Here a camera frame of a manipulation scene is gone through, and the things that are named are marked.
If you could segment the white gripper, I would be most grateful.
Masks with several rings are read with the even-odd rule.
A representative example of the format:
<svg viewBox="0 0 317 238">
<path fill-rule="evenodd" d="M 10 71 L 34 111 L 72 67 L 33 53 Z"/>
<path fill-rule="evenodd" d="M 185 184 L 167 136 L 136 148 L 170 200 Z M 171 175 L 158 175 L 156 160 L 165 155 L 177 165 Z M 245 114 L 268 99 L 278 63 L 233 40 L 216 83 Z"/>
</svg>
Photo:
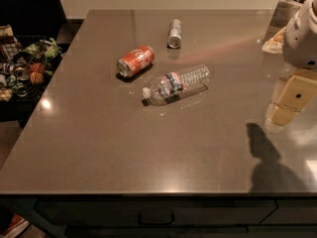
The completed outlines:
<svg viewBox="0 0 317 238">
<path fill-rule="evenodd" d="M 288 22 L 282 54 L 295 67 L 317 69 L 317 0 L 306 0 Z M 308 69 L 289 78 L 277 99 L 278 106 L 268 106 L 265 114 L 268 122 L 288 125 L 317 96 L 317 72 Z"/>
</svg>

